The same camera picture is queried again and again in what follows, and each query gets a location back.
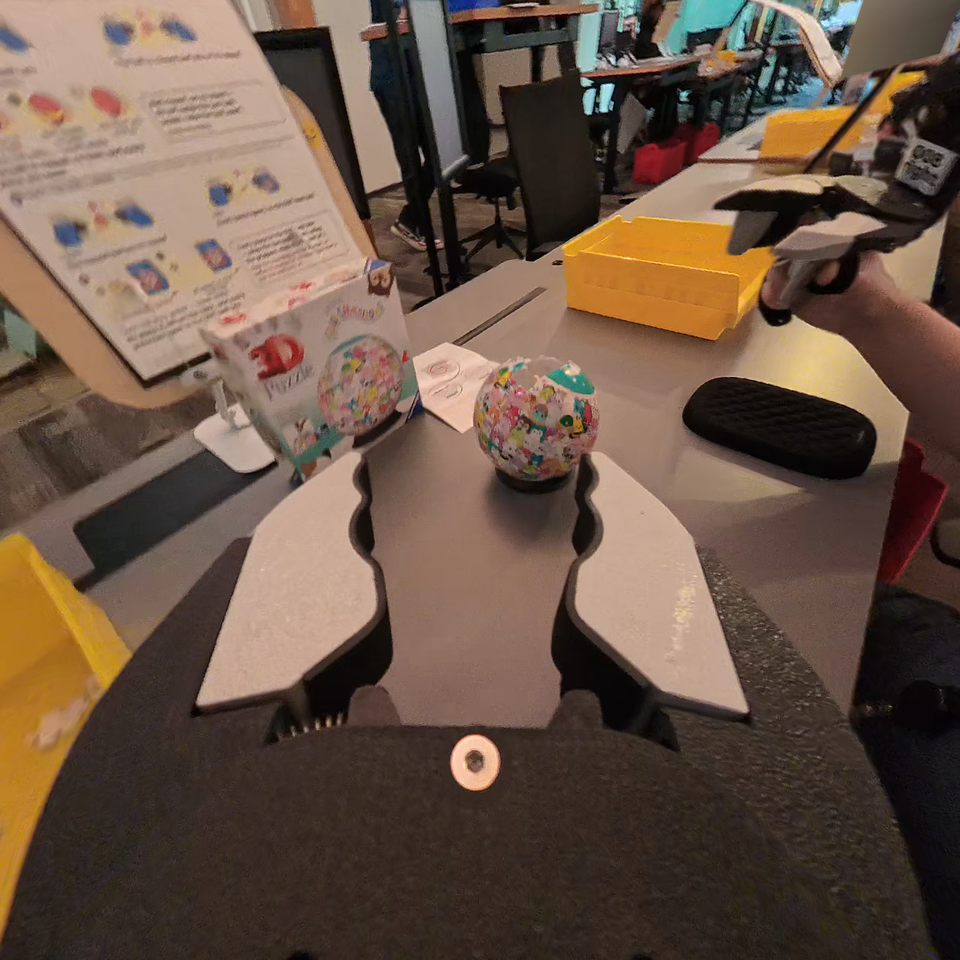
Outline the red plastic crate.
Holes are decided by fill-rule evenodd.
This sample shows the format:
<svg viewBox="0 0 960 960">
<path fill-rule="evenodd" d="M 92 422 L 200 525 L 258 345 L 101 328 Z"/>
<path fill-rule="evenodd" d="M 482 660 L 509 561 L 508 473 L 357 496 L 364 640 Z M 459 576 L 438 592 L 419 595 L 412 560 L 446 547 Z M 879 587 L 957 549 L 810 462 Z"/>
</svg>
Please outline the red plastic crate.
<svg viewBox="0 0 960 960">
<path fill-rule="evenodd" d="M 894 480 L 877 582 L 894 585 L 900 580 L 931 533 L 947 492 L 947 483 L 927 469 L 923 446 L 906 438 Z"/>
</svg>

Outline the person's right forearm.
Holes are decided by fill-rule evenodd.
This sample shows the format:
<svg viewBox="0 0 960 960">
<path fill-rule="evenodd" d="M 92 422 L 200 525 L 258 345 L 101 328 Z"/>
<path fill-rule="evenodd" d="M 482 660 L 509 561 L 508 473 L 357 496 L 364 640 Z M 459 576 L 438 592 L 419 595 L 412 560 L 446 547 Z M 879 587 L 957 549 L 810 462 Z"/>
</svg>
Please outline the person's right forearm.
<svg viewBox="0 0 960 960">
<path fill-rule="evenodd" d="M 851 342 L 938 447 L 959 454 L 959 330 L 909 296 Z"/>
</svg>

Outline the white puzzle packaging box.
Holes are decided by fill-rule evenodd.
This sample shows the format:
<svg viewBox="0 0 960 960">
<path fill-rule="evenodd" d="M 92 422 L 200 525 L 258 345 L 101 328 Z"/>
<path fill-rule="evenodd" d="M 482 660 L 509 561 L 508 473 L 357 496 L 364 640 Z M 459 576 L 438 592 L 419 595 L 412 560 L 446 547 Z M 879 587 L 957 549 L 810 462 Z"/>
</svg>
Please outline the white puzzle packaging box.
<svg viewBox="0 0 960 960">
<path fill-rule="evenodd" d="M 423 409 L 386 260 L 303 279 L 200 335 L 251 425 L 302 482 Z"/>
</svg>

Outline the person's right hand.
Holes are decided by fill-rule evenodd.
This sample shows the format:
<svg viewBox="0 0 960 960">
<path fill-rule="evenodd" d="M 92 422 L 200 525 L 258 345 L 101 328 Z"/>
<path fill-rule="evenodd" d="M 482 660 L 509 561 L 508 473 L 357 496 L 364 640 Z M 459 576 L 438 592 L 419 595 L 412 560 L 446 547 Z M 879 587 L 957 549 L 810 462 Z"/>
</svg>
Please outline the person's right hand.
<svg viewBox="0 0 960 960">
<path fill-rule="evenodd" d="M 903 291 L 884 267 L 882 255 L 861 255 L 857 276 L 842 294 L 786 294 L 785 265 L 774 266 L 761 288 L 760 300 L 773 309 L 789 309 L 809 326 L 848 336 L 870 329 L 907 302 Z"/>
</svg>

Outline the black wrist rest pad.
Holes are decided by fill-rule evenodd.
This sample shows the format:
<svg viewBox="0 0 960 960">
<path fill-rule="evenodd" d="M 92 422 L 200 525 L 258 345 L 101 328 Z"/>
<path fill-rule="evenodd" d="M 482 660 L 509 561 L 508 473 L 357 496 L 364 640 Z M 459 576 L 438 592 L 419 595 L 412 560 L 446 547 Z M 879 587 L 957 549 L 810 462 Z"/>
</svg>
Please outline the black wrist rest pad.
<svg viewBox="0 0 960 960">
<path fill-rule="evenodd" d="M 681 420 L 725 450 L 823 480 L 864 474 L 878 442 L 873 422 L 849 406 L 742 377 L 704 382 L 685 403 Z"/>
</svg>

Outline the yellow plastic bin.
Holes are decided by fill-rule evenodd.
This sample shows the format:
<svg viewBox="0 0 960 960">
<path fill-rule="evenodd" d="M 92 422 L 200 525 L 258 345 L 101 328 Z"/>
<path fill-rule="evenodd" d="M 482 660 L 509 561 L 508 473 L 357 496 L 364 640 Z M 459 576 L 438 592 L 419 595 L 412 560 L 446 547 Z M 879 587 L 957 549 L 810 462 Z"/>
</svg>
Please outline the yellow plastic bin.
<svg viewBox="0 0 960 960">
<path fill-rule="evenodd" d="M 838 142 L 842 152 L 854 150 L 866 130 L 877 130 L 890 114 L 893 96 L 918 84 L 925 71 L 898 73 Z M 852 105 L 779 111 L 766 118 L 757 162 L 772 166 L 802 166 L 824 147 L 855 111 Z"/>
<path fill-rule="evenodd" d="M 617 215 L 562 246 L 568 307 L 715 342 L 756 307 L 772 248 L 731 255 L 729 225 Z"/>
<path fill-rule="evenodd" d="M 1 542 L 1 928 L 54 782 L 131 657 L 102 608 L 23 534 Z"/>
</svg>

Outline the red storage bin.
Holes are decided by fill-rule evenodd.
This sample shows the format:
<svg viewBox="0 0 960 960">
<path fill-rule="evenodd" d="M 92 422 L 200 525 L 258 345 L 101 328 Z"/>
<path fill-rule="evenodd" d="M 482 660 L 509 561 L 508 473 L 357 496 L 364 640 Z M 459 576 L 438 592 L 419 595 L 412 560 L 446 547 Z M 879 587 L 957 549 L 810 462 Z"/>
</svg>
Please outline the red storage bin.
<svg viewBox="0 0 960 960">
<path fill-rule="evenodd" d="M 657 186 L 681 173 L 687 165 L 687 142 L 679 138 L 648 143 L 635 149 L 631 180 L 638 186 Z"/>
<path fill-rule="evenodd" d="M 721 127 L 714 121 L 706 121 L 702 125 L 678 124 L 671 139 L 676 145 L 682 146 L 683 166 L 688 167 L 696 163 L 703 153 L 713 149 L 721 136 Z"/>
</svg>

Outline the person's leg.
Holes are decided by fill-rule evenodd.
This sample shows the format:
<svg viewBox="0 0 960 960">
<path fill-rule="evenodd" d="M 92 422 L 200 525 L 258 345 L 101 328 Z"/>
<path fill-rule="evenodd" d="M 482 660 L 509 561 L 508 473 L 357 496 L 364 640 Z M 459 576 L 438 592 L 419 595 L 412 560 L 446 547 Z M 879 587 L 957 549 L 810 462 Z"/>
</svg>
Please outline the person's leg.
<svg viewBox="0 0 960 960">
<path fill-rule="evenodd" d="M 941 958 L 959 957 L 958 687 L 958 611 L 880 584 L 850 724 L 894 810 Z"/>
</svg>

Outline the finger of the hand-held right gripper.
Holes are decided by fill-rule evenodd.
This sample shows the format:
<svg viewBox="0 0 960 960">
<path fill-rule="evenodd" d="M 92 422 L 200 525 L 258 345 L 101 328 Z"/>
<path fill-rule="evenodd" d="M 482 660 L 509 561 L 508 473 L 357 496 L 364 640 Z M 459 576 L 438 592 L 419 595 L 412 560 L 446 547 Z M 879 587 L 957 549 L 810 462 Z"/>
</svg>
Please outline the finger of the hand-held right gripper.
<svg viewBox="0 0 960 960">
<path fill-rule="evenodd" d="M 835 219 L 843 213 L 891 219 L 881 204 L 887 183 L 861 175 L 786 175 L 755 180 L 714 201 L 714 210 L 774 212 L 776 215 Z"/>
<path fill-rule="evenodd" d="M 877 218 L 845 212 L 834 219 L 799 224 L 783 211 L 740 211 L 726 251 L 733 257 L 752 249 L 771 248 L 776 260 L 816 262 L 845 256 L 862 238 L 884 237 L 892 226 Z"/>
</svg>

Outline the colourful puzzle ball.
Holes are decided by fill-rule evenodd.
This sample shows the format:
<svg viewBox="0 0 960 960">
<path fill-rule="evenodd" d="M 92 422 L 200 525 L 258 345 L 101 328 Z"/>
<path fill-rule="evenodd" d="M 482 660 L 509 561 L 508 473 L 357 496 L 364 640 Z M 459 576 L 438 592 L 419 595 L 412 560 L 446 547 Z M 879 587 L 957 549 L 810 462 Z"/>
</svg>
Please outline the colourful puzzle ball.
<svg viewBox="0 0 960 960">
<path fill-rule="evenodd" d="M 497 462 L 580 461 L 592 452 L 601 426 L 598 393 L 581 366 L 551 356 L 499 364 L 474 406 L 480 449 Z"/>
</svg>

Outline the wooden poster easel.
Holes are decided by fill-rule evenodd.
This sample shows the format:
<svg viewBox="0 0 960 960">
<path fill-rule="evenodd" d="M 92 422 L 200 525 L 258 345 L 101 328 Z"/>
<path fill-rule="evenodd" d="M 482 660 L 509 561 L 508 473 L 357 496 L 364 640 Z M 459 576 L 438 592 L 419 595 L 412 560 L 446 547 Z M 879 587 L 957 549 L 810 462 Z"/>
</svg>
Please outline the wooden poster easel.
<svg viewBox="0 0 960 960">
<path fill-rule="evenodd" d="M 363 257 L 375 258 L 378 252 L 370 222 L 359 217 L 318 121 L 294 91 L 281 90 L 346 231 Z M 218 375 L 216 363 L 208 359 L 166 373 L 151 387 L 144 386 L 6 219 L 1 222 L 1 291 L 65 366 L 90 391 L 110 402 L 138 410 L 160 409 L 209 389 Z"/>
</svg>

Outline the black monitor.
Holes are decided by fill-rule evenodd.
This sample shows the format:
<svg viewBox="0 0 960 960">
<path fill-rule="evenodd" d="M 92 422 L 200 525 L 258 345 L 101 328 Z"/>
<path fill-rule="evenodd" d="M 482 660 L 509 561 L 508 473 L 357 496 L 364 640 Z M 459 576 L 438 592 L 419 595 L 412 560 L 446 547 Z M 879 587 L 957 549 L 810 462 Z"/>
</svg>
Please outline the black monitor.
<svg viewBox="0 0 960 960">
<path fill-rule="evenodd" d="M 279 83 L 313 115 L 360 219 L 368 222 L 367 190 L 330 28 L 258 30 L 253 36 Z"/>
</svg>

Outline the white instruction leaflet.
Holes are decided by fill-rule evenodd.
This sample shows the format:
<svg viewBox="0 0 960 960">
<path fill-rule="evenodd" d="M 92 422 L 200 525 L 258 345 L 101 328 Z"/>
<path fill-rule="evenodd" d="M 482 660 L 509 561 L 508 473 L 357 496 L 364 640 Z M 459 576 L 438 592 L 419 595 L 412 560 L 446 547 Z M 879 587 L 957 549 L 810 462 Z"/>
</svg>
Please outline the white instruction leaflet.
<svg viewBox="0 0 960 960">
<path fill-rule="evenodd" d="M 474 428 L 474 406 L 498 363 L 462 345 L 440 343 L 413 358 L 421 404 L 460 434 Z"/>
</svg>

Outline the wooden background desk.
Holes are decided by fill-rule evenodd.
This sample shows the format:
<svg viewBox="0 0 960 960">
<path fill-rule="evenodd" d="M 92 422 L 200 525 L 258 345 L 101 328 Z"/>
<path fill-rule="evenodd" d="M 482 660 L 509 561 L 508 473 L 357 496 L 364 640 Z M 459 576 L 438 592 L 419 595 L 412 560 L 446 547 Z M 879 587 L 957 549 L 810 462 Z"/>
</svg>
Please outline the wooden background desk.
<svg viewBox="0 0 960 960">
<path fill-rule="evenodd" d="M 759 53 L 722 51 L 651 57 L 626 66 L 596 64 L 580 77 L 582 94 L 592 94 L 586 109 L 591 136 L 615 162 L 637 137 L 658 142 L 680 124 L 681 103 L 688 101 L 696 125 L 703 124 L 714 91 L 726 91 Z"/>
</svg>

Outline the white instruction poster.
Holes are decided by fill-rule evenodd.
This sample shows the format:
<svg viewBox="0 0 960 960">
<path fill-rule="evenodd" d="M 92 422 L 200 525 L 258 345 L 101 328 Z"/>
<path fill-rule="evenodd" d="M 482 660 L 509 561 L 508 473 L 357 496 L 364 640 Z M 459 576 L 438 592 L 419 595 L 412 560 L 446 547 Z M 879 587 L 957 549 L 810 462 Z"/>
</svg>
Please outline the white instruction poster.
<svg viewBox="0 0 960 960">
<path fill-rule="evenodd" d="M 365 258 L 232 2 L 2 2 L 2 222 L 145 387 Z"/>
</svg>

